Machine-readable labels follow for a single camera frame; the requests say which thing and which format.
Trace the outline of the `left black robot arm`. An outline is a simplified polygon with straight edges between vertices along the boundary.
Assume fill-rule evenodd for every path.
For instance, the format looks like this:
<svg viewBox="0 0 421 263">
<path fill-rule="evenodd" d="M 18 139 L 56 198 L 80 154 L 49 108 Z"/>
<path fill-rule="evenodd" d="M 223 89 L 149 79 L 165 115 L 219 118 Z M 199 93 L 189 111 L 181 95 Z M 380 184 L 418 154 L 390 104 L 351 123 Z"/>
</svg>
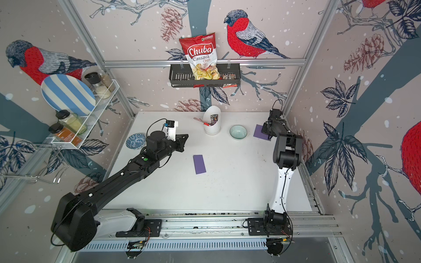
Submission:
<svg viewBox="0 0 421 263">
<path fill-rule="evenodd" d="M 94 217 L 115 197 L 159 169 L 160 161 L 173 152 L 183 152 L 188 134 L 166 138 L 164 132 L 152 132 L 140 154 L 130 159 L 115 175 L 93 188 L 74 195 L 65 194 L 59 201 L 51 231 L 63 245 L 76 252 L 88 245 L 101 223 Z"/>
</svg>

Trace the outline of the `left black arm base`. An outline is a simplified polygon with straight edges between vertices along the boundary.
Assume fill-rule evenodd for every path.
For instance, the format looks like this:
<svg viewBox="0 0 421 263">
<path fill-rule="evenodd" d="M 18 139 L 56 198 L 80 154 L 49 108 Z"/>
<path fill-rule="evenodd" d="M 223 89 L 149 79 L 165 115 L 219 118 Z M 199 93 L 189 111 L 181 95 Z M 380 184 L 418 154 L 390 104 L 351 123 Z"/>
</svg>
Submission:
<svg viewBox="0 0 421 263">
<path fill-rule="evenodd" d="M 116 232 L 118 238 L 131 238 L 131 237 L 159 237 L 162 228 L 161 219 L 146 219 L 145 215 L 134 208 L 127 208 L 127 212 L 135 221 L 131 228 L 126 231 Z"/>
</svg>

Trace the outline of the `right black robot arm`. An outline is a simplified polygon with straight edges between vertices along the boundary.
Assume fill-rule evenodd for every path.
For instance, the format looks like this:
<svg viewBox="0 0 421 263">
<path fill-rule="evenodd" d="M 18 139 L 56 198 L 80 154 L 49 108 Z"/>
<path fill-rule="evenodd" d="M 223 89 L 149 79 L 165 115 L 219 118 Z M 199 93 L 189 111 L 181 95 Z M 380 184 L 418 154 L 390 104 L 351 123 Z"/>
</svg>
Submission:
<svg viewBox="0 0 421 263">
<path fill-rule="evenodd" d="M 263 134 L 276 138 L 273 162 L 278 166 L 278 178 L 272 204 L 264 214 L 264 225 L 285 226 L 287 223 L 287 197 L 293 172 L 299 167 L 303 153 L 303 137 L 291 131 L 282 111 L 271 109 L 268 120 L 263 124 Z"/>
</svg>

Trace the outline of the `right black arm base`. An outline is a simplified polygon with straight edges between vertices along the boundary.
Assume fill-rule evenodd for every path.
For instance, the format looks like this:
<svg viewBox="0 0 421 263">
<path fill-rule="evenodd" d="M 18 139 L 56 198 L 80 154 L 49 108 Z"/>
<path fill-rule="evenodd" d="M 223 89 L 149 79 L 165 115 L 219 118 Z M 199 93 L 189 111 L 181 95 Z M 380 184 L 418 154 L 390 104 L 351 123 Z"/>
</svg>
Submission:
<svg viewBox="0 0 421 263">
<path fill-rule="evenodd" d="M 278 213 L 266 206 L 262 218 L 248 218 L 242 223 L 250 236 L 278 236 L 293 235 L 293 224 L 287 212 Z"/>
</svg>

